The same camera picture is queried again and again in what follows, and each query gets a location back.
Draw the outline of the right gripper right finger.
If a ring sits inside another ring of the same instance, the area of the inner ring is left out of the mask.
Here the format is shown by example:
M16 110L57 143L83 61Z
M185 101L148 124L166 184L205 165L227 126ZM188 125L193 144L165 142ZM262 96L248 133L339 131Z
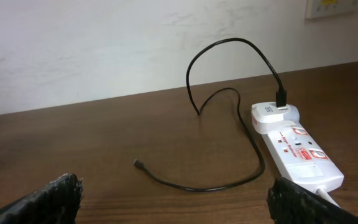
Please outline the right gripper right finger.
M284 177L269 188L267 204L275 224L358 224L357 216Z

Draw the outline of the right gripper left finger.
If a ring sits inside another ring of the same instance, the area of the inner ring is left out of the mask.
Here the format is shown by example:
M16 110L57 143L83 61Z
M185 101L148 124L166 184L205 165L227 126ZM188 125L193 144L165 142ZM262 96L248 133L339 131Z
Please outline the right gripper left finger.
M0 208L0 224L75 224L83 196L83 180L63 174Z

